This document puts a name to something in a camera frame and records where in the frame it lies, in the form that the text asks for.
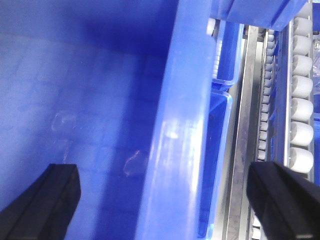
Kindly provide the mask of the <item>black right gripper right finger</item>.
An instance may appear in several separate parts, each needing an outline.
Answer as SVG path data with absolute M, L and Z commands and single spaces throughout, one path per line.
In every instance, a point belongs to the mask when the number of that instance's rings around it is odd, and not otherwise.
M 320 187 L 274 161 L 252 162 L 246 195 L 269 240 L 320 238 Z

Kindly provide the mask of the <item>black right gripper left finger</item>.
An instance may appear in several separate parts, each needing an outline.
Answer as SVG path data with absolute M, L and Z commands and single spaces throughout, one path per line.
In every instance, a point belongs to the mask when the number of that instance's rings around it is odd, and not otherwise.
M 0 212 L 2 240 L 63 240 L 81 198 L 78 167 L 49 164 Z

